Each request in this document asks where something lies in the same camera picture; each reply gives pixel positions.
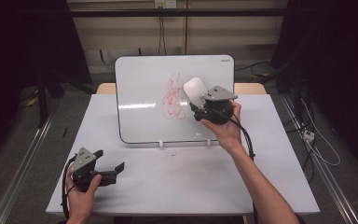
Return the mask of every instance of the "table surface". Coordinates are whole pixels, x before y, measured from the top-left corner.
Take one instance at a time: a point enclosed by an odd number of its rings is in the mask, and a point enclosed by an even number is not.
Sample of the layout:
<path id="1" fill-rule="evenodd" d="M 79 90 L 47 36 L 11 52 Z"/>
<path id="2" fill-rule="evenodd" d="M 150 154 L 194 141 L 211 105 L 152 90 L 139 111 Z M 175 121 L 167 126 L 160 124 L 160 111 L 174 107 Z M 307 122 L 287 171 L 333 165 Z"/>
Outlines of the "table surface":
<path id="1" fill-rule="evenodd" d="M 94 213 L 105 216 L 243 215 L 253 212 L 252 200 L 240 175 L 220 146 L 139 147 L 118 136 L 114 85 L 103 84 L 91 97 L 69 158 L 81 147 L 103 149 L 96 170 L 112 170 L 126 162 L 113 186 L 96 192 Z M 239 95 L 241 120 L 251 135 L 255 163 L 297 213 L 316 213 L 310 186 L 301 171 L 269 95 Z M 47 212 L 62 214 L 61 180 Z"/>
<path id="2" fill-rule="evenodd" d="M 260 83 L 235 83 L 236 94 L 267 94 L 264 86 Z M 97 94 L 115 94 L 116 83 L 103 83 L 99 86 Z"/>

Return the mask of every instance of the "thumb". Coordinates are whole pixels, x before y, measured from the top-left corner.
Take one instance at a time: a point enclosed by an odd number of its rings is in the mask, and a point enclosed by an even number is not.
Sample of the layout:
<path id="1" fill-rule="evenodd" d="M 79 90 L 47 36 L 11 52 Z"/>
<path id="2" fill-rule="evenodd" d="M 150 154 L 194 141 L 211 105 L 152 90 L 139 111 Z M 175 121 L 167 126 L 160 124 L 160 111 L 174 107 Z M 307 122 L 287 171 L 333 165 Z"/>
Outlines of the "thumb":
<path id="1" fill-rule="evenodd" d="M 101 179 L 103 177 L 101 175 L 96 175 L 94 176 L 94 178 L 92 178 L 91 183 L 89 183 L 89 189 L 87 190 L 87 193 L 95 193 L 95 191 L 97 190 L 98 186 L 101 183 Z"/>

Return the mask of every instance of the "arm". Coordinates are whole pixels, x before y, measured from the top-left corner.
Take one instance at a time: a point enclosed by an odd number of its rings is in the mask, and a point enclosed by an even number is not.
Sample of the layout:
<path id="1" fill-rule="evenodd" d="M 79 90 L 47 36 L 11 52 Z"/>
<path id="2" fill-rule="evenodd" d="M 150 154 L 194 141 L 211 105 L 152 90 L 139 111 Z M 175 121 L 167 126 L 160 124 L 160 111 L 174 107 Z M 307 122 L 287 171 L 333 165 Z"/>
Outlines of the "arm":
<path id="1" fill-rule="evenodd" d="M 241 105 L 232 102 L 234 114 L 240 118 Z M 216 135 L 220 146 L 234 160 L 245 183 L 262 223 L 298 223 L 298 219 L 283 196 L 272 186 L 245 151 L 241 142 L 241 130 L 232 122 L 215 125 L 209 120 L 200 121 Z"/>
<path id="2" fill-rule="evenodd" d="M 94 194 L 101 182 L 101 176 L 96 175 L 89 184 L 87 192 L 82 192 L 78 187 L 75 186 L 74 181 L 71 178 L 71 168 L 68 169 L 65 185 L 68 192 L 69 200 L 69 219 L 67 224 L 83 224 L 89 221 L 91 216 L 92 208 L 94 206 Z"/>

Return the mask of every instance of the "human hand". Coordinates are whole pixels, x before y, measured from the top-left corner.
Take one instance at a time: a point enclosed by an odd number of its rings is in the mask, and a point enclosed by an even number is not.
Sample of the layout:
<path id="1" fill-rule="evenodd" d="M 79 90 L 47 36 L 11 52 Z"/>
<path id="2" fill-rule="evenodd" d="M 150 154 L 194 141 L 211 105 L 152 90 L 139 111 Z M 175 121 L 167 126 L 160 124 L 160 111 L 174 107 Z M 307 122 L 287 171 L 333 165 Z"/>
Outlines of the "human hand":
<path id="1" fill-rule="evenodd" d="M 67 224 L 72 223 L 87 223 L 91 216 L 92 208 L 94 206 L 94 195 L 98 186 L 100 185 L 102 177 L 100 175 L 94 176 L 91 183 L 89 184 L 89 189 L 87 192 L 82 192 L 78 188 L 71 177 L 72 170 L 71 167 L 68 169 L 65 178 L 66 189 L 70 190 L 68 194 L 69 201 L 69 219 Z"/>
<path id="2" fill-rule="evenodd" d="M 234 101 L 231 101 L 231 104 L 234 109 L 235 117 L 239 119 L 237 122 L 240 122 L 241 105 Z M 202 119 L 200 122 L 216 135 L 220 146 L 224 148 L 228 154 L 232 155 L 235 150 L 243 150 L 241 141 L 241 129 L 233 122 L 228 121 L 222 125 L 213 124 L 207 119 Z"/>

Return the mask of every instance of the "red marker scribble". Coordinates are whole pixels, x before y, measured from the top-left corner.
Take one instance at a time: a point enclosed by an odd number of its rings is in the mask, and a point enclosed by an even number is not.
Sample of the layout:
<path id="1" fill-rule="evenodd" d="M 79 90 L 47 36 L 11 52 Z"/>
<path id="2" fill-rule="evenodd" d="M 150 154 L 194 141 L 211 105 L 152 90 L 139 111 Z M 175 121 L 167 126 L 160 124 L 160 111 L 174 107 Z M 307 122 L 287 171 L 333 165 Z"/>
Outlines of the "red marker scribble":
<path id="1" fill-rule="evenodd" d="M 167 106 L 167 119 L 184 119 L 186 117 L 184 107 L 186 105 L 185 103 L 187 103 L 187 97 L 183 93 L 183 89 L 177 87 L 179 78 L 180 73 L 177 75 L 172 74 L 168 81 L 168 92 L 162 100 L 162 103 Z"/>

